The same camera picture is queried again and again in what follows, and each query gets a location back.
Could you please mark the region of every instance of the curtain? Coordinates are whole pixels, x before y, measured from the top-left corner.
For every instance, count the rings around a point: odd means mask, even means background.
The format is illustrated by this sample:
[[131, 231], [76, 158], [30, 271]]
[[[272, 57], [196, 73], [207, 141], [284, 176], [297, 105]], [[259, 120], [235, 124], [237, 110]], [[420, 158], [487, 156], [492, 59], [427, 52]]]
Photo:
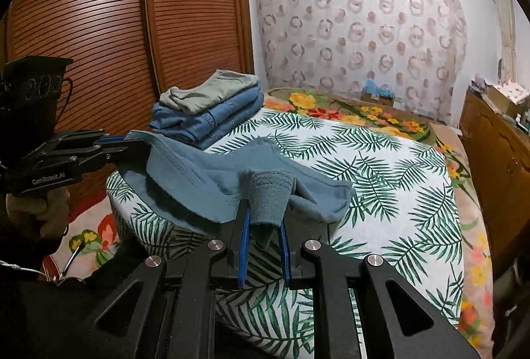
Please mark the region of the curtain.
[[515, 13], [513, 0], [495, 0], [499, 14], [500, 33], [503, 40], [503, 62], [500, 82], [504, 84], [510, 79], [517, 80], [515, 56]]
[[466, 47], [459, 0], [259, 0], [269, 85], [358, 98], [367, 79], [406, 110], [451, 118]]

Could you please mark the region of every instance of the metal bolt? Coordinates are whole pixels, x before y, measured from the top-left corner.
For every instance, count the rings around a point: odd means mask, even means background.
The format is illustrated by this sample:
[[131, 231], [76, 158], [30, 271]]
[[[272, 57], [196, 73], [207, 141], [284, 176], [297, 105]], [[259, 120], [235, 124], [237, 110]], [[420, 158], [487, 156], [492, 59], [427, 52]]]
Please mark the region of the metal bolt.
[[313, 250], [313, 251], [319, 250], [319, 248], [322, 247], [322, 245], [321, 245], [316, 239], [309, 239], [309, 240], [307, 240], [307, 241], [304, 243], [304, 246], [305, 246], [308, 250]]
[[210, 250], [221, 250], [225, 246], [225, 243], [220, 239], [213, 239], [208, 243], [208, 248]]
[[380, 255], [370, 255], [366, 260], [372, 266], [381, 266], [385, 261]]
[[147, 259], [145, 259], [145, 264], [149, 266], [149, 268], [156, 268], [161, 263], [162, 258], [160, 256], [149, 256]]

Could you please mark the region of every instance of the palm leaf pattern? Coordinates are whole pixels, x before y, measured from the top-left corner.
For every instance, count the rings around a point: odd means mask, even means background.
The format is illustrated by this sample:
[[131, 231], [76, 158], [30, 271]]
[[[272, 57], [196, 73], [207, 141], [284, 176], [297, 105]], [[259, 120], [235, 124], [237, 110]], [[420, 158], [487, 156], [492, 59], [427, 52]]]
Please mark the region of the palm leaf pattern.
[[[462, 245], [454, 194], [438, 152], [396, 136], [266, 109], [207, 151], [226, 154], [257, 137], [268, 138], [283, 155], [320, 174], [353, 183], [355, 193], [344, 218], [319, 224], [315, 239], [351, 258], [381, 254], [457, 323], [464, 279]], [[134, 234], [150, 253], [166, 259], [186, 256], [207, 240], [156, 216], [117, 172], [107, 186], [113, 212], [119, 215], [120, 236]], [[313, 357], [312, 291], [285, 287], [276, 237], [267, 250], [251, 241], [249, 257], [243, 289], [216, 290], [218, 319], [275, 357]], [[350, 299], [362, 344], [352, 289]]]

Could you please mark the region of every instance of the black cable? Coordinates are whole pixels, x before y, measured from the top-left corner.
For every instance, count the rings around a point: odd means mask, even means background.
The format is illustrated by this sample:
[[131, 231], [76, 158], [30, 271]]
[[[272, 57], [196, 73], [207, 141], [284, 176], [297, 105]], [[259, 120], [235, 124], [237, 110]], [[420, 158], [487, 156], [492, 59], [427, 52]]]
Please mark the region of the black cable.
[[59, 118], [57, 118], [57, 120], [55, 120], [55, 125], [57, 126], [57, 124], [59, 123], [59, 120], [61, 119], [61, 117], [63, 116], [63, 113], [66, 109], [66, 107], [68, 106], [68, 102], [70, 102], [70, 96], [72, 96], [72, 91], [74, 89], [74, 82], [70, 79], [70, 78], [63, 78], [63, 83], [67, 81], [68, 83], [70, 83], [70, 89], [68, 90], [68, 95], [66, 97], [66, 101], [65, 101], [65, 104], [63, 106], [63, 110], [61, 111], [61, 113], [59, 114]]

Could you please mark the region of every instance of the person's hand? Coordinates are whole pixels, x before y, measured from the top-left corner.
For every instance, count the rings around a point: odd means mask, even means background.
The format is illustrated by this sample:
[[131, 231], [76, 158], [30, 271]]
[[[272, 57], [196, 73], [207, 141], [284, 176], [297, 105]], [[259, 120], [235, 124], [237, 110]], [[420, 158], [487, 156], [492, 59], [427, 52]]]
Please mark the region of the person's hand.
[[46, 200], [32, 197], [16, 198], [8, 194], [5, 199], [7, 216], [11, 222], [28, 231], [31, 217], [43, 222], [38, 234], [43, 239], [53, 239], [63, 236], [68, 226], [68, 199], [70, 193], [66, 187], [50, 190]]

